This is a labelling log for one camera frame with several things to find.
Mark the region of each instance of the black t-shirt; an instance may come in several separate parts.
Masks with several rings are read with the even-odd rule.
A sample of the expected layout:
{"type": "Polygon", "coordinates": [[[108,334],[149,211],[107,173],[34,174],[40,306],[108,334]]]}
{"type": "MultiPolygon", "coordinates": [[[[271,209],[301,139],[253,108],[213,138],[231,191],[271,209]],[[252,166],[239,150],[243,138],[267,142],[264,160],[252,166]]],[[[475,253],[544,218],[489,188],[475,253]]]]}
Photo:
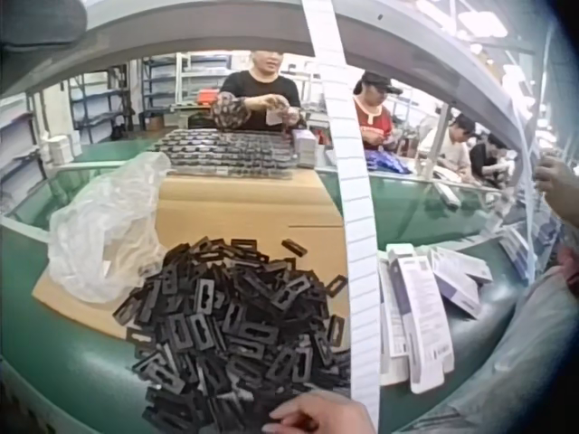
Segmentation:
{"type": "Polygon", "coordinates": [[[485,175],[482,174],[482,168],[496,163],[497,158],[487,156],[487,146],[484,143],[479,143],[470,150],[470,166],[473,175],[484,178],[485,175]]]}
{"type": "MultiPolygon", "coordinates": [[[[262,83],[254,79],[248,71],[234,72],[225,80],[221,92],[230,92],[237,98],[260,97],[272,93],[285,97],[292,107],[301,107],[298,86],[292,80],[281,76],[271,83],[262,83]]],[[[252,112],[252,116],[239,129],[253,131],[281,131],[283,129],[282,124],[267,125],[265,114],[265,110],[252,112]]]]}

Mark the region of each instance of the clear plastic bag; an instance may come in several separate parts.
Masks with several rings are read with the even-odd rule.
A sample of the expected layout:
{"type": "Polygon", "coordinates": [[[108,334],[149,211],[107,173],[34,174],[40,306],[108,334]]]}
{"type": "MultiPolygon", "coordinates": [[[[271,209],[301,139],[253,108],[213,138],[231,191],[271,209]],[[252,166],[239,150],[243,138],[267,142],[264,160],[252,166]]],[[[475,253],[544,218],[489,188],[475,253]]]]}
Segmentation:
{"type": "Polygon", "coordinates": [[[106,303],[157,274],[166,249],[155,229],[158,193],[171,168],[144,153],[92,180],[50,220],[51,278],[76,298],[106,303]]]}

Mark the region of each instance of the workbench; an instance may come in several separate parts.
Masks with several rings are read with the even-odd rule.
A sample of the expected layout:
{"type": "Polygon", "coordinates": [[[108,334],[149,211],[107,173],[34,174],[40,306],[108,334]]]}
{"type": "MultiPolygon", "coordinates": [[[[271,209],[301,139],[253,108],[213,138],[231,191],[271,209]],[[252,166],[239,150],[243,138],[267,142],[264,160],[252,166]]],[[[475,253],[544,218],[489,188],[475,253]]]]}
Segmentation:
{"type": "MultiPolygon", "coordinates": [[[[93,147],[93,161],[130,158],[148,143],[127,142],[121,146],[122,150],[116,142],[93,147]],[[115,155],[102,152],[106,149],[113,149],[115,155]]],[[[69,203],[92,177],[104,171],[61,171],[36,188],[12,217],[48,229],[51,213],[69,203]]],[[[319,178],[339,209],[337,176],[319,174],[319,178]]],[[[486,220],[488,210],[473,190],[457,187],[455,193],[463,205],[451,212],[431,184],[372,178],[371,185],[381,249],[391,242],[420,245],[470,237],[479,233],[486,220]]],[[[6,380],[35,397],[34,401],[40,402],[37,405],[74,427],[75,433],[90,429],[111,434],[154,432],[140,416],[146,407],[147,386],[129,370],[135,362],[132,344],[74,323],[33,299],[34,285],[48,263],[46,244],[6,227],[1,228],[1,236],[6,380]]],[[[508,325],[524,288],[508,257],[494,240],[465,251],[486,260],[495,278],[493,285],[480,291],[480,319],[471,320],[457,308],[445,305],[456,355],[455,371],[447,376],[444,386],[420,396],[411,394],[407,383],[383,388],[381,432],[400,429],[448,397],[487,360],[508,325]]]]}

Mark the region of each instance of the cardboard sheet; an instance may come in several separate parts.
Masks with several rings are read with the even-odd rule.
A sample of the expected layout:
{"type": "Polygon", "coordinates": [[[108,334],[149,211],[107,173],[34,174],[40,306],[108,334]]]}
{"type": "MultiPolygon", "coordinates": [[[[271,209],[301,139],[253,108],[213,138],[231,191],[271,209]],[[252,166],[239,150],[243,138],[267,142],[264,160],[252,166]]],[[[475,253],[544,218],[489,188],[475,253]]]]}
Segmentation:
{"type": "MultiPolygon", "coordinates": [[[[297,170],[292,180],[169,176],[161,187],[157,234],[169,249],[209,238],[251,238],[272,258],[294,256],[281,246],[291,238],[308,249],[300,269],[314,269],[328,283],[346,276],[342,218],[313,170],[297,170]]],[[[126,298],[105,305],[84,303],[54,283],[45,270],[33,296],[63,316],[106,335],[125,338],[112,313],[126,298]]],[[[348,317],[347,290],[329,299],[329,310],[348,317]]],[[[344,346],[349,346],[349,331],[344,346]]]]}

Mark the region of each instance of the red shirt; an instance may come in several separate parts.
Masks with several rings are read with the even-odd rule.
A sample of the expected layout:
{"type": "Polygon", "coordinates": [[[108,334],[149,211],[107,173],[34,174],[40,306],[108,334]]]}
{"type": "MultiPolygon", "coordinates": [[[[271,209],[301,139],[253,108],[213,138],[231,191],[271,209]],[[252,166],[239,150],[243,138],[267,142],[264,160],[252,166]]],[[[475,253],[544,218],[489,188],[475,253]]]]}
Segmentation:
{"type": "MultiPolygon", "coordinates": [[[[386,107],[382,106],[382,111],[379,115],[371,115],[358,104],[356,98],[354,98],[354,102],[360,131],[374,131],[384,136],[384,139],[388,138],[392,133],[392,118],[386,107]]],[[[376,150],[377,147],[364,142],[364,149],[376,150]]]]}

